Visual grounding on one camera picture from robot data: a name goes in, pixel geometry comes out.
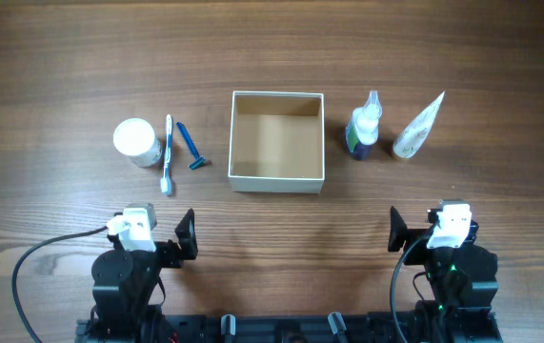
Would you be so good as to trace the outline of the dark mouthwash spray bottle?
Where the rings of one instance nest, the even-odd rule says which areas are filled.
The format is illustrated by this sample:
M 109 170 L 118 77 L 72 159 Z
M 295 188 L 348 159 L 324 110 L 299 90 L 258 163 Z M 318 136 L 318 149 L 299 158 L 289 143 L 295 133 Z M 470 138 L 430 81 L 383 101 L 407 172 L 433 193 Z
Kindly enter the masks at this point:
M 379 135 L 382 106 L 378 91 L 370 91 L 367 102 L 353 110 L 345 129 L 346 147 L 355 160 L 364 160 L 371 153 Z

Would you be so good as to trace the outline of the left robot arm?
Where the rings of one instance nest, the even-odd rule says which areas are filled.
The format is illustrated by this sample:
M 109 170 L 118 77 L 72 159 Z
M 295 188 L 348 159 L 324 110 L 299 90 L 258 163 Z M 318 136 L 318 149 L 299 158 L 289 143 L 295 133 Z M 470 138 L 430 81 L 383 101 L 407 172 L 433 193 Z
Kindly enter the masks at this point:
M 95 306 L 83 331 L 83 342 L 177 342 L 176 329 L 151 304 L 155 288 L 164 287 L 163 269 L 180 269 L 194 260 L 198 247 L 194 210 L 189 209 L 174 232 L 178 240 L 155 242 L 152 204 L 132 204 L 107 223 L 113 249 L 96 258 L 91 275 Z

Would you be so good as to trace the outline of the white floral lotion tube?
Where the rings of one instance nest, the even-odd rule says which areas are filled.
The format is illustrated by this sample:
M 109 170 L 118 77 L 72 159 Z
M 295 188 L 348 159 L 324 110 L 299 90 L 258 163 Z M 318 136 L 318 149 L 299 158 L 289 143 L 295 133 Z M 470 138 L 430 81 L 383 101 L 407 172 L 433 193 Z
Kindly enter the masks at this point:
M 394 158 L 407 160 L 417 153 L 433 127 L 444 96 L 445 92 L 441 92 L 394 140 L 392 149 Z

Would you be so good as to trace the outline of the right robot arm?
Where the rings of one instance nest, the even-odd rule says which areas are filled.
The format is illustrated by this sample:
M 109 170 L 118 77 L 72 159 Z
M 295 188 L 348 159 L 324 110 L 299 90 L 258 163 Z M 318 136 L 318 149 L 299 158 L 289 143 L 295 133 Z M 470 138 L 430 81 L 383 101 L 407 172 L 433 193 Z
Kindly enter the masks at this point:
M 410 229 L 390 209 L 390 252 L 402 252 L 391 279 L 390 316 L 398 342 L 500 342 L 492 311 L 498 291 L 496 254 L 475 244 L 478 224 L 466 203 L 427 211 L 428 229 Z M 433 292 L 399 319 L 396 283 L 404 266 L 421 266 Z

